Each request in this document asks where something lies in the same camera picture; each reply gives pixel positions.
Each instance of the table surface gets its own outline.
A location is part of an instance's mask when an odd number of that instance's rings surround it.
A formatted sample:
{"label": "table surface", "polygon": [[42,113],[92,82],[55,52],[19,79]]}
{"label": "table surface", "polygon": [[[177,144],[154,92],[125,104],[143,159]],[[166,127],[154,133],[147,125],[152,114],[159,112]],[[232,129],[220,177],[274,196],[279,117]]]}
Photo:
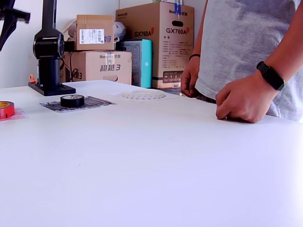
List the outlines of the table surface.
{"label": "table surface", "polygon": [[1,227],[302,227],[303,124],[219,121],[178,97],[76,82],[117,103],[56,113],[29,87],[0,89],[26,119],[0,122]]}

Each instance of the white plastic part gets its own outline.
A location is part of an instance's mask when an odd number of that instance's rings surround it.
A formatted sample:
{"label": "white plastic part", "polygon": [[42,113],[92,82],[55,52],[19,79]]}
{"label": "white plastic part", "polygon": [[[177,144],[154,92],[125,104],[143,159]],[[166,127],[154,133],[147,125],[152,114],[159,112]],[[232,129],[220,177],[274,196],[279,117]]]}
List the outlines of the white plastic part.
{"label": "white plastic part", "polygon": [[128,99],[136,100],[155,100],[164,98],[165,92],[158,90],[136,90],[132,92],[122,92],[121,96]]}

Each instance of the cardboard box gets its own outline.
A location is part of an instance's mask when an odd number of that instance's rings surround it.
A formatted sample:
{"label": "cardboard box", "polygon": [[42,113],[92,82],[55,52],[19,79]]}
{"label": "cardboard box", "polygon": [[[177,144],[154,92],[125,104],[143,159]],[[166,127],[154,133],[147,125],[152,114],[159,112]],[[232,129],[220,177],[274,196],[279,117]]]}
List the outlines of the cardboard box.
{"label": "cardboard box", "polygon": [[117,43],[117,50],[132,53],[132,85],[152,87],[152,42],[147,39],[133,39]]}
{"label": "cardboard box", "polygon": [[152,40],[152,86],[179,87],[193,52],[194,8],[182,6],[182,14],[178,16],[174,4],[156,2],[119,9],[116,21],[126,26],[126,38]]}
{"label": "cardboard box", "polygon": [[65,52],[60,71],[62,83],[85,80],[111,80],[132,84],[132,53],[130,52]]}
{"label": "cardboard box", "polygon": [[75,50],[114,50],[114,18],[106,15],[77,15]]}

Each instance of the orange tape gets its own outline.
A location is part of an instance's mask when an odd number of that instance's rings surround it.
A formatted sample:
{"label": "orange tape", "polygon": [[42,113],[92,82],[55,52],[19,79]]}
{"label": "orange tape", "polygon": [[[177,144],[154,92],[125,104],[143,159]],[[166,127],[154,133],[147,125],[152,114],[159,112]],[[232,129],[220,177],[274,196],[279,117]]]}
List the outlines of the orange tape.
{"label": "orange tape", "polygon": [[15,105],[12,102],[0,101],[0,120],[15,114]]}

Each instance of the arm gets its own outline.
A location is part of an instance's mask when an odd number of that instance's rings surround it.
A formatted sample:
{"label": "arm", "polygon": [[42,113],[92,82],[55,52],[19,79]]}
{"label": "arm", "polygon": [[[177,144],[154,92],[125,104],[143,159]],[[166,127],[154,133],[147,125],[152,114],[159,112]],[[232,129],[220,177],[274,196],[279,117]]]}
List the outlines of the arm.
{"label": "arm", "polygon": [[205,19],[205,14],[206,14],[206,7],[207,7],[208,0],[206,0],[205,7],[204,7],[204,12],[202,16],[202,21],[201,21],[201,26],[200,30],[197,36],[196,44],[194,47],[193,54],[200,54],[201,53],[201,46],[202,46],[202,35],[203,35],[203,27],[204,27],[204,19]]}
{"label": "arm", "polygon": [[[204,26],[204,18],[206,14],[206,7],[207,7],[208,0],[206,0],[205,8],[202,16],[202,22],[200,26],[200,30],[198,33],[198,37],[196,40],[196,44],[194,47],[193,54],[200,54],[201,53],[201,45],[202,45],[202,35],[203,35],[203,26]],[[198,79],[200,68],[200,58],[195,56],[191,58],[188,65],[186,66],[182,77],[181,77],[181,92],[190,97],[194,98],[199,95],[199,92],[195,89],[196,81]]]}
{"label": "arm", "polygon": [[[303,2],[279,46],[265,61],[285,81],[303,66]],[[267,113],[278,92],[262,77],[259,70],[249,77],[227,84],[216,96],[218,119],[241,118],[255,123]]]}
{"label": "arm", "polygon": [[265,61],[273,67],[285,81],[303,66],[303,2],[296,11],[290,27],[280,45]]}

